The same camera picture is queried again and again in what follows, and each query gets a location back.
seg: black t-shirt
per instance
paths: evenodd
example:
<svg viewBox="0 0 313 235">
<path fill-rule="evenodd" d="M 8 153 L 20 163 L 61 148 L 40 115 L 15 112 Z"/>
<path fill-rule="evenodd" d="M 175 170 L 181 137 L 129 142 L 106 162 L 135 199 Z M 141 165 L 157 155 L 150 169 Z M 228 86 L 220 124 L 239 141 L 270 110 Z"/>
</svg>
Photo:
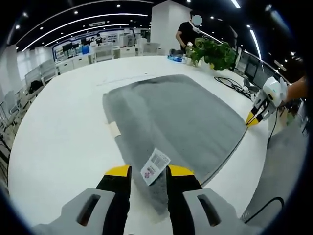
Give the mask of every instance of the black t-shirt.
<svg viewBox="0 0 313 235">
<path fill-rule="evenodd" d="M 200 38 L 201 36 L 196 33 L 189 22 L 181 23 L 179 26 L 178 31 L 182 32 L 180 35 L 180 38 L 182 41 L 187 45 L 188 42 L 191 42 L 192 44 L 195 44 L 195 39 Z"/>
</svg>

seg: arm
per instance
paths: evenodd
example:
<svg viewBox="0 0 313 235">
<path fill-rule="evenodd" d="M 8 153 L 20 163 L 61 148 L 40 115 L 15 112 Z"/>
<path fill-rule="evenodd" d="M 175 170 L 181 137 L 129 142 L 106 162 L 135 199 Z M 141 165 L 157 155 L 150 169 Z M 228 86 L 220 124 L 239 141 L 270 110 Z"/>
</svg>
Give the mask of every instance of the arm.
<svg viewBox="0 0 313 235">
<path fill-rule="evenodd" d="M 287 87 L 286 102 L 292 99 L 304 98 L 308 95 L 308 85 L 305 76 L 301 77 L 298 81 Z"/>
<path fill-rule="evenodd" d="M 185 43 L 182 41 L 182 39 L 181 39 L 181 37 L 180 37 L 181 34 L 182 34 L 181 31 L 177 31 L 177 33 L 176 33 L 176 39 L 177 39 L 177 41 L 179 42 L 179 44 L 180 44 L 183 48 L 185 48 L 186 45 L 185 45 Z"/>
</svg>

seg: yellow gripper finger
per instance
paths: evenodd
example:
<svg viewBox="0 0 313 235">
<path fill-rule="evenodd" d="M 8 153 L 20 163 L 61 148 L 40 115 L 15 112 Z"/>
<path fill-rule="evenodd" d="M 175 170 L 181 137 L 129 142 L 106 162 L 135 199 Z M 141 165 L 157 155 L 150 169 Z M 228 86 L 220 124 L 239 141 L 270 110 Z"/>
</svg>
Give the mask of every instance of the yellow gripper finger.
<svg viewBox="0 0 313 235">
<path fill-rule="evenodd" d="M 248 124 L 248 122 L 252 120 L 253 116 L 254 116 L 253 113 L 250 111 L 248 117 L 246 118 L 246 125 Z"/>
<path fill-rule="evenodd" d="M 249 127 L 254 126 L 254 125 L 258 124 L 258 123 L 259 123 L 258 119 L 255 118 L 255 119 L 252 120 L 252 122 L 250 122 L 247 126 L 248 126 L 248 128 L 249 128 Z"/>
</svg>

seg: green leaves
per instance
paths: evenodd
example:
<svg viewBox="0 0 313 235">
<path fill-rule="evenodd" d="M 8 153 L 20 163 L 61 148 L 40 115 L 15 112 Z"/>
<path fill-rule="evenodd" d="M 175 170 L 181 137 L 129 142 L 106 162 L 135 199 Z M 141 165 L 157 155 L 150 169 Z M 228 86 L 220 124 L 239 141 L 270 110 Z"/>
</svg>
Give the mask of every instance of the green leaves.
<svg viewBox="0 0 313 235">
<path fill-rule="evenodd" d="M 213 40 L 196 38 L 195 47 L 187 53 L 194 64 L 204 57 L 208 64 L 214 64 L 215 70 L 224 70 L 234 63 L 236 54 L 228 43 L 217 44 Z"/>
</svg>

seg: desk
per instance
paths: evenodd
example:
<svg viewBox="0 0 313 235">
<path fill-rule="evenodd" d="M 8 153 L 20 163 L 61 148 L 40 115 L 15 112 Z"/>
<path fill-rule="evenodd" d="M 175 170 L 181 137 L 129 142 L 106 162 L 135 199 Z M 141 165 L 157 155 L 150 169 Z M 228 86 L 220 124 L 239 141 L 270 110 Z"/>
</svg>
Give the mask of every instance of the desk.
<svg viewBox="0 0 313 235">
<path fill-rule="evenodd" d="M 246 97 L 212 74 L 243 83 L 231 71 L 212 74 L 165 56 L 104 61 L 55 77 L 34 100 L 16 134 L 9 167 L 11 199 L 26 222 L 50 223 L 61 207 L 94 188 L 110 168 L 124 165 L 102 106 L 103 93 L 136 81 L 185 74 L 218 96 L 243 119 L 252 108 Z M 232 204 L 240 217 L 258 185 L 268 138 L 268 122 L 250 128 L 218 174 L 205 186 Z M 155 215 L 132 184 L 125 234 L 171 234 L 171 223 Z"/>
</svg>

